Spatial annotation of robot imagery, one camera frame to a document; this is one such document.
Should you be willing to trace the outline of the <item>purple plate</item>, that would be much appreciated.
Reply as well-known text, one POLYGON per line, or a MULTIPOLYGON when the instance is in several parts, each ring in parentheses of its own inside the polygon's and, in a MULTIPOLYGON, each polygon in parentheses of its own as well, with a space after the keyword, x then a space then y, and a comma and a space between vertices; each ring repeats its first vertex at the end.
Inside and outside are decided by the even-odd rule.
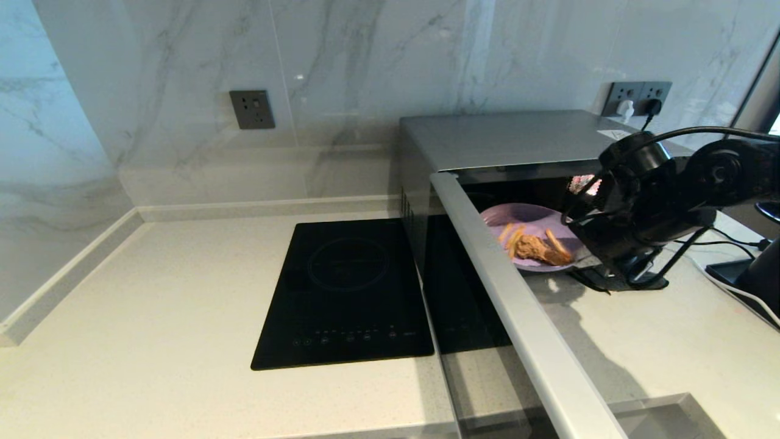
MULTIPOLYGON (((562 214, 560 212, 549 209, 543 206, 525 203, 507 203, 496 205, 482 211, 480 214, 482 220, 491 229, 491 233, 496 237, 502 232, 507 223, 515 223, 512 231, 507 235, 505 242, 499 243, 505 253, 509 254, 507 250, 507 242, 513 231, 518 228, 519 225, 524 224, 525 235, 534 235, 548 241, 548 237, 545 234, 546 228, 552 229, 558 240, 568 248, 569 252, 573 255, 579 248, 585 248, 584 244, 577 239, 573 231, 562 223, 562 214)), ((512 254, 512 263, 520 271, 529 273, 552 273, 555 271, 563 271, 564 269, 571 268, 571 264, 565 266, 549 266, 543 262, 538 262, 532 259, 519 259, 512 254)))

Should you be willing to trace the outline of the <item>dark blue rubber mat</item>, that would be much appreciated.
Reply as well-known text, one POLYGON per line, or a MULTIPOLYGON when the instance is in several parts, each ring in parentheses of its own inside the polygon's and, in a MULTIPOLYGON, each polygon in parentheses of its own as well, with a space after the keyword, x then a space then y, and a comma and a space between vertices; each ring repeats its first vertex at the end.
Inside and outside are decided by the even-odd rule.
POLYGON ((655 277, 654 273, 641 275, 640 280, 634 284, 629 283, 615 273, 610 273, 601 266, 575 269, 567 273, 569 277, 582 285, 608 294, 621 291, 659 291, 669 285, 666 278, 655 277))

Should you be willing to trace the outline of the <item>long orange french fry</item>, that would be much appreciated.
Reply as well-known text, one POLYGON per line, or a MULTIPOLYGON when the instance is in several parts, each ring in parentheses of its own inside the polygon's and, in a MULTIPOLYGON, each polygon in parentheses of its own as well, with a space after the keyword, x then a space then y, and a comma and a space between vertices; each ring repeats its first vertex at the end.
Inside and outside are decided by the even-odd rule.
POLYGON ((548 240, 552 245, 552 247, 554 247, 555 252, 557 252, 561 257, 566 257, 569 260, 573 258, 568 248, 565 247, 565 245, 563 245, 563 243, 560 242, 560 240, 558 240, 557 236, 554 235, 552 229, 546 228, 545 234, 548 237, 548 240))

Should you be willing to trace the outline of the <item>brown fried chicken piece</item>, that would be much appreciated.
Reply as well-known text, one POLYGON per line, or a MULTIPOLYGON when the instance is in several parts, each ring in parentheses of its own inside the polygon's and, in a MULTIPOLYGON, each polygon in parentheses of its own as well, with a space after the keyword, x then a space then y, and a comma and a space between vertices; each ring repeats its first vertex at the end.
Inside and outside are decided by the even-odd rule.
POLYGON ((549 266, 565 266, 573 262, 555 252, 549 241, 543 241, 534 235, 523 235, 516 243, 514 256, 519 259, 532 259, 549 266))

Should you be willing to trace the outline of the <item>black countertop appliance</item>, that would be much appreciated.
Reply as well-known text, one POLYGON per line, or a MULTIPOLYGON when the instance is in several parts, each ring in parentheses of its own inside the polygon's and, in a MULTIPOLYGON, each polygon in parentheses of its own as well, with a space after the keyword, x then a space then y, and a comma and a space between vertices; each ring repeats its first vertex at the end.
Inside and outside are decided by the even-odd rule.
POLYGON ((780 331, 780 236, 751 245, 760 250, 754 259, 711 264, 704 273, 780 331))

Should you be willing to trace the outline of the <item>black induction cooktop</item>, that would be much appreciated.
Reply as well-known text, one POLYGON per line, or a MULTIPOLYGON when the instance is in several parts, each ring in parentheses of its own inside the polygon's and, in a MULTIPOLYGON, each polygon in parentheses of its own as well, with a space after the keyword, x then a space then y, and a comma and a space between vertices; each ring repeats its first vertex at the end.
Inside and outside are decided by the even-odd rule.
POLYGON ((295 226, 252 370, 433 353, 420 278, 399 218, 295 226))

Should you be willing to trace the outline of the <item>grey double wall socket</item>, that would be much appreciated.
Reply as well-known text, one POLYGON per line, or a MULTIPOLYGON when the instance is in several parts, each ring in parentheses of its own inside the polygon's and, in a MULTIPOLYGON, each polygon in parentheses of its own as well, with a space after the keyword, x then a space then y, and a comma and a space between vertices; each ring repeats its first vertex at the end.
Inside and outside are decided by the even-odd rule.
POLYGON ((633 116, 646 116, 652 100, 665 103, 672 88, 668 81, 613 82, 601 110, 601 116, 617 117, 619 104, 633 102, 633 116))

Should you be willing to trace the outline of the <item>black vertical frame strip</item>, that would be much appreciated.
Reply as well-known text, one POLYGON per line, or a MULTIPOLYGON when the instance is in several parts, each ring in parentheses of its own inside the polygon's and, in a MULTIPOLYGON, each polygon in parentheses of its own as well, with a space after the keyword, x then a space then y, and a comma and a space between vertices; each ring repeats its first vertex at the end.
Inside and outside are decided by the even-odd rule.
POLYGON ((743 103, 730 127, 765 134, 780 132, 775 128, 780 117, 780 30, 763 61, 743 103))

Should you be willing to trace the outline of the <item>grey single wall socket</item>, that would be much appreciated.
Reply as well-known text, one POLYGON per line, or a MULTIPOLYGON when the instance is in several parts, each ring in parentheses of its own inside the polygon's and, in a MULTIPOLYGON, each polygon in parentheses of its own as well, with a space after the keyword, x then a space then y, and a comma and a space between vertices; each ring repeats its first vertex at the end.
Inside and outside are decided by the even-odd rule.
POLYGON ((267 91, 230 91, 229 97, 240 130, 276 128, 267 91))

